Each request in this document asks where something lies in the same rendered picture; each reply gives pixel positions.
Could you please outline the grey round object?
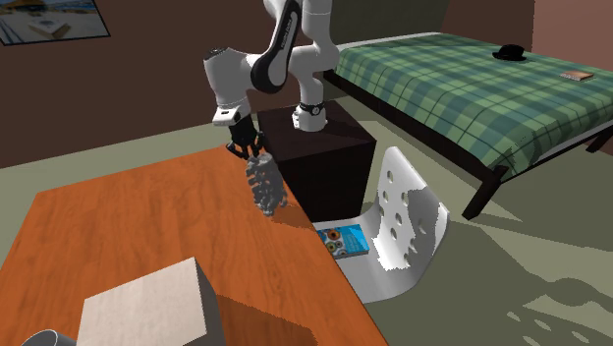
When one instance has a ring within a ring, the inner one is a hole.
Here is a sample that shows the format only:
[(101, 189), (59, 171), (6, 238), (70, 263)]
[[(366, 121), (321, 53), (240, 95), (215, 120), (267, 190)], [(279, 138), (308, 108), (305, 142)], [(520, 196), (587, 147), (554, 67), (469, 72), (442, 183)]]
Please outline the grey round object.
[(21, 346), (77, 346), (77, 341), (53, 329), (44, 329), (30, 336)]

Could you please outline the beige box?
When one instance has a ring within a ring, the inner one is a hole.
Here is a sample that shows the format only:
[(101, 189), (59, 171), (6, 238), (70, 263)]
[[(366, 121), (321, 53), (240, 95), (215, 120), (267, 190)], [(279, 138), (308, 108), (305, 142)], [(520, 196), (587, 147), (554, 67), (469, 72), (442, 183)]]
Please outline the beige box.
[(77, 346), (226, 346), (216, 294), (189, 258), (84, 300)]

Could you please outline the black hat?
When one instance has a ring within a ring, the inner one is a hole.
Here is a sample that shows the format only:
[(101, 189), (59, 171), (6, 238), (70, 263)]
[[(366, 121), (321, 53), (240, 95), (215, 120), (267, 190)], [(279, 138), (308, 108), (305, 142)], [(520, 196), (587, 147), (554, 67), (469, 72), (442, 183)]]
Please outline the black hat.
[(525, 61), (525, 49), (517, 44), (504, 44), (497, 51), (491, 53), (492, 57), (504, 61)]

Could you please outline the bed with green plaid cover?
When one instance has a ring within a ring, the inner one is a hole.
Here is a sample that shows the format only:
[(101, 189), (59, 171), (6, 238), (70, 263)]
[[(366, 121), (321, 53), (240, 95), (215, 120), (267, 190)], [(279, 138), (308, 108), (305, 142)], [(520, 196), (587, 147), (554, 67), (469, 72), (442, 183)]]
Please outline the bed with green plaid cover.
[[(613, 72), (425, 32), (341, 44), (324, 79), (452, 161), (481, 185), (463, 216), (478, 216), (498, 188), (580, 145), (613, 138)], [(566, 71), (593, 73), (580, 82)]]

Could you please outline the white perforated chair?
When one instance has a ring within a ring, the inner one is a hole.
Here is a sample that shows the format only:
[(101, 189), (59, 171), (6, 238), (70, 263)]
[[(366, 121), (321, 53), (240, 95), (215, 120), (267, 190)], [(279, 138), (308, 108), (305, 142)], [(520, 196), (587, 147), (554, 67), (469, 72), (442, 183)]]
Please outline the white perforated chair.
[(315, 222), (317, 231), (360, 229), (368, 252), (346, 254), (337, 264), (365, 304), (397, 297), (425, 273), (444, 238), (450, 212), (405, 155), (388, 147), (377, 196), (364, 214)]

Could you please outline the grey perforated sculpture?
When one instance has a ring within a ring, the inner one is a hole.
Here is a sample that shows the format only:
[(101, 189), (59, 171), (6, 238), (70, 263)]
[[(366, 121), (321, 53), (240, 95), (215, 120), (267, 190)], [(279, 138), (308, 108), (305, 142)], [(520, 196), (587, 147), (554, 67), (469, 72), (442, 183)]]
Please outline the grey perforated sculpture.
[(250, 157), (246, 175), (253, 202), (265, 216), (273, 216), (278, 207), (287, 205), (288, 195), (283, 177), (270, 153), (264, 152), (258, 157)]

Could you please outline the blue book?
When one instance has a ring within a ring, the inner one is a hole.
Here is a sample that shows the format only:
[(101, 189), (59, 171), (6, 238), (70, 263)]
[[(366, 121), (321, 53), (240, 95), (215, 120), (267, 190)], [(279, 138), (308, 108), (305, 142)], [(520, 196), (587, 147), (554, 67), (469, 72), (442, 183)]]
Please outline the blue book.
[(359, 224), (320, 229), (317, 234), (335, 260), (369, 252), (369, 245)]

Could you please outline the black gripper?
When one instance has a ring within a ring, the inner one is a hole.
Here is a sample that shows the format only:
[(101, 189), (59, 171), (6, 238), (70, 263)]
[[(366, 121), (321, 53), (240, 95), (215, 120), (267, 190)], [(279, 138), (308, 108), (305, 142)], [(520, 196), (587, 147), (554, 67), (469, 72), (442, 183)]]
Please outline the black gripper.
[(230, 126), (229, 130), (231, 133), (231, 141), (226, 144), (226, 148), (232, 154), (241, 159), (249, 159), (250, 152), (248, 145), (250, 145), (252, 156), (259, 156), (263, 149), (265, 134), (255, 129), (251, 115), (247, 115), (236, 125)]

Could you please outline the framed wall picture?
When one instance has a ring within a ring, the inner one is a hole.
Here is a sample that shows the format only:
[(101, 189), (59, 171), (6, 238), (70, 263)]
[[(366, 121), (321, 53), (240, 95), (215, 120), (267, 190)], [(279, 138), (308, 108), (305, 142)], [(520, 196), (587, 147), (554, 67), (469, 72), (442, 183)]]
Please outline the framed wall picture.
[(5, 46), (109, 35), (95, 0), (0, 0)]

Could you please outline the dark robot stand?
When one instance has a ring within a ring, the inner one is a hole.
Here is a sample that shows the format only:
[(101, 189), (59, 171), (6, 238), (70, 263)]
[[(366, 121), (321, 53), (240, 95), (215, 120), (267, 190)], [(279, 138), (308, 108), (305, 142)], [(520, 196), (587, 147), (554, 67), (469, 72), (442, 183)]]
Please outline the dark robot stand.
[(292, 194), (312, 222), (360, 215), (376, 139), (334, 100), (325, 104), (327, 124), (319, 132), (296, 129), (293, 110), (257, 114), (264, 147)]

